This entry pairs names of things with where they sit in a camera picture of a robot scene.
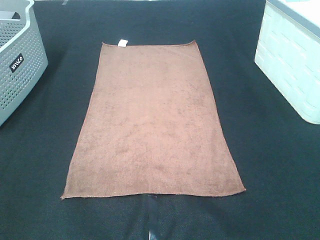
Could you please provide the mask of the brown microfibre towel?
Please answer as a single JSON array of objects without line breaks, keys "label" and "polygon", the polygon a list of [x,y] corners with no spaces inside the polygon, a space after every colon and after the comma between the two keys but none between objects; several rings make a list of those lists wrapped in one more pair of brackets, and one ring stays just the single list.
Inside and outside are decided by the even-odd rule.
[{"label": "brown microfibre towel", "polygon": [[244,191],[197,43],[103,43],[61,198]]}]

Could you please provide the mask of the black tape strip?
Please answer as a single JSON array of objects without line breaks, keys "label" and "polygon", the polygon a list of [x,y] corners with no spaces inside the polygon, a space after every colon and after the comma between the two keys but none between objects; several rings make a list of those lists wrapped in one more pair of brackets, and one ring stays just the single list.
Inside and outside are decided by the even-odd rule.
[{"label": "black tape strip", "polygon": [[147,209],[148,209],[148,239],[159,240],[158,229],[158,196],[156,194],[147,195]]}]

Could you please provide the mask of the black tablecloth mat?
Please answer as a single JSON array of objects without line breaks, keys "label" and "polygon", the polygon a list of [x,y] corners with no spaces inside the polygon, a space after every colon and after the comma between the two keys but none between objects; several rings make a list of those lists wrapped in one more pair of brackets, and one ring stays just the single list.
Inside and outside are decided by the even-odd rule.
[{"label": "black tablecloth mat", "polygon": [[42,0],[48,58],[0,128],[3,240],[146,240],[148,195],[61,200],[102,43],[196,41],[246,191],[158,195],[159,240],[317,240],[320,127],[304,121],[254,62],[263,0]]}]

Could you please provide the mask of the pale green plastic bin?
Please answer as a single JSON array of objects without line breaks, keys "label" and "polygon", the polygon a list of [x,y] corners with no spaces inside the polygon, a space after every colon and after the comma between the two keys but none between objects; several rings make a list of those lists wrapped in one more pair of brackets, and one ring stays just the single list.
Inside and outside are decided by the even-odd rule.
[{"label": "pale green plastic bin", "polygon": [[254,62],[302,119],[320,123],[318,0],[267,0]]}]

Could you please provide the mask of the grey perforated plastic basket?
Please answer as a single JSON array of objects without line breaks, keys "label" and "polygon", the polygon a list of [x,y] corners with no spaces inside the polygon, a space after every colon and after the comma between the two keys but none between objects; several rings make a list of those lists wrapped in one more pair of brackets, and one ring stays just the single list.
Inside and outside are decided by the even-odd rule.
[{"label": "grey perforated plastic basket", "polygon": [[33,10],[33,0],[2,0],[3,12],[19,19],[0,21],[0,122],[24,101],[48,66],[48,58]]}]

